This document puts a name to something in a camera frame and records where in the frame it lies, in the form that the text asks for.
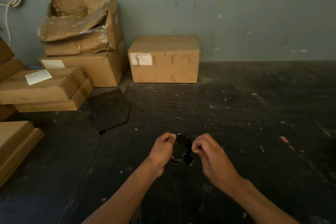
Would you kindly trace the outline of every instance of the person's right hand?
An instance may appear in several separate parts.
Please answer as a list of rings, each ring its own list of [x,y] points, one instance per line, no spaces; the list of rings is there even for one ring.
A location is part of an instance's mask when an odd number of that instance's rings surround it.
[[[191,149],[200,156],[203,172],[214,186],[227,194],[240,186],[243,178],[237,173],[224,150],[209,134],[197,137]]]

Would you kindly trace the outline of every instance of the hand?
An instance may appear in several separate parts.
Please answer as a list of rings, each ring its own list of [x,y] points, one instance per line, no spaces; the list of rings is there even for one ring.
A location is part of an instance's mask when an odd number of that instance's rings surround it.
[[[242,183],[243,178],[237,173],[224,150],[209,134],[197,137],[191,149],[201,158],[203,172],[214,186],[229,194]]]
[[[147,160],[150,160],[155,167],[158,168],[157,177],[163,174],[164,166],[170,158],[174,158],[173,145],[176,140],[176,135],[166,132],[156,139],[152,150],[149,153]]]

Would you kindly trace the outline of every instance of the wire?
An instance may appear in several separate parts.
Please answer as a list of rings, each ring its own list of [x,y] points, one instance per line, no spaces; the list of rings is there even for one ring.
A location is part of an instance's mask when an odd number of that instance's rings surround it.
[[[10,7],[18,7],[22,4],[23,0],[11,0],[7,4],[5,3],[0,3],[1,6],[5,7],[5,25],[7,29],[7,34],[8,34],[8,40],[9,40],[9,46],[11,46],[12,38],[11,38],[11,32],[9,30],[9,25],[8,25],[8,10]]]

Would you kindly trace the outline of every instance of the cardboard box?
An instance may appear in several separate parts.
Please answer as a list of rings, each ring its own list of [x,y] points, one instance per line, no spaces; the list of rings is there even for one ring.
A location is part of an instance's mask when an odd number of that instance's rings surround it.
[[[14,53],[6,42],[0,37],[0,64],[5,63],[14,57]]]
[[[0,65],[0,82],[24,69],[26,69],[26,67],[18,59],[6,61]]]
[[[0,122],[0,166],[33,129],[29,121]]]
[[[33,131],[23,140],[16,150],[7,158],[6,162],[0,166],[0,187],[8,180],[15,170],[24,161],[36,144],[44,137],[44,133],[39,128]]]
[[[92,90],[93,87],[90,79],[86,79],[83,85],[72,96],[70,100],[31,104],[16,104],[14,106],[19,112],[77,111],[85,102]]]
[[[15,112],[16,109],[11,105],[0,105],[0,121],[6,120]]]
[[[24,70],[0,83],[0,104],[22,104],[69,100],[85,81],[80,68],[48,69],[52,78],[28,85]]]
[[[128,57],[134,82],[197,82],[200,48],[194,35],[141,35]]]
[[[94,87],[118,86],[128,67],[124,41],[117,51],[83,54],[79,56],[45,56],[40,59],[46,68],[79,67]]]
[[[51,0],[39,39],[46,56],[115,50],[122,40],[116,0]]]

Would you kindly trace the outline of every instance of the black fabric piece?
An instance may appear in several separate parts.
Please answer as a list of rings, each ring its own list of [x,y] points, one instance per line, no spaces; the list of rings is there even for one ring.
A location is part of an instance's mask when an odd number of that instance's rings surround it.
[[[174,144],[174,158],[170,159],[169,162],[177,164],[184,162],[187,166],[191,166],[194,159],[190,156],[191,146],[193,145],[186,134],[175,133],[176,140]],[[184,146],[184,153],[181,153],[181,145]]]
[[[91,126],[100,132],[128,121],[130,104],[120,89],[90,97],[89,105]]]

